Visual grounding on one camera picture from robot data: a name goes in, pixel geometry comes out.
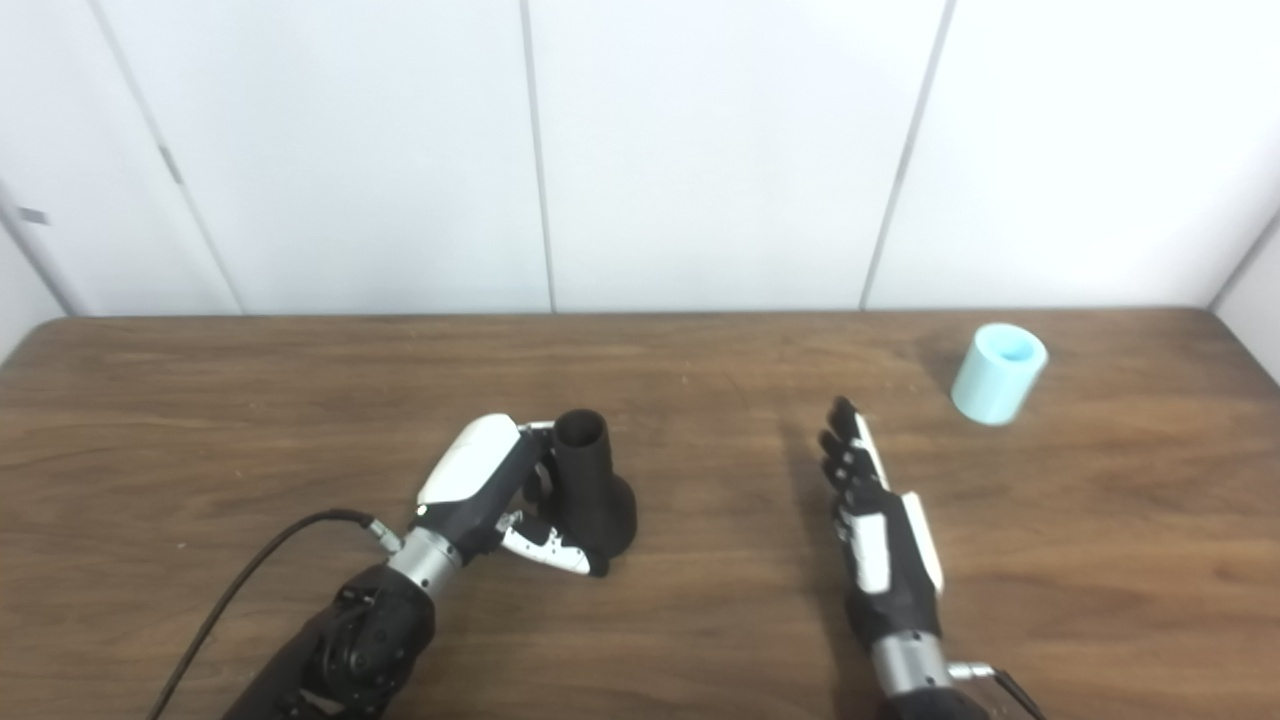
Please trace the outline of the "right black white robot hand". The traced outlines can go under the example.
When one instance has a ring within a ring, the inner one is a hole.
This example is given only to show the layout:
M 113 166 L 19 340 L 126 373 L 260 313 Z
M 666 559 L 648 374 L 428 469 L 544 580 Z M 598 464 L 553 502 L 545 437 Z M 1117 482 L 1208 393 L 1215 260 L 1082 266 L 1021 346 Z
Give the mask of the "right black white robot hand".
M 867 419 L 844 396 L 831 405 L 819 446 L 858 642 L 870 650 L 890 635 L 941 638 L 942 571 L 919 496 L 890 487 Z

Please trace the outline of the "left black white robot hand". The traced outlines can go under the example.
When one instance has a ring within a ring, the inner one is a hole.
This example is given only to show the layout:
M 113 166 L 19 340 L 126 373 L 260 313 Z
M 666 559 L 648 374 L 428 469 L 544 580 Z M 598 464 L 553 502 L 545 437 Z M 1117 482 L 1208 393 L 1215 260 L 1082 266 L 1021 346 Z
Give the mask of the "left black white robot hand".
M 429 594 L 495 550 L 605 577 L 607 559 L 572 544 L 550 520 L 511 507 L 531 482 L 550 479 L 550 421 L 518 424 L 504 414 L 468 423 L 420 488 L 415 519 L 389 565 Z

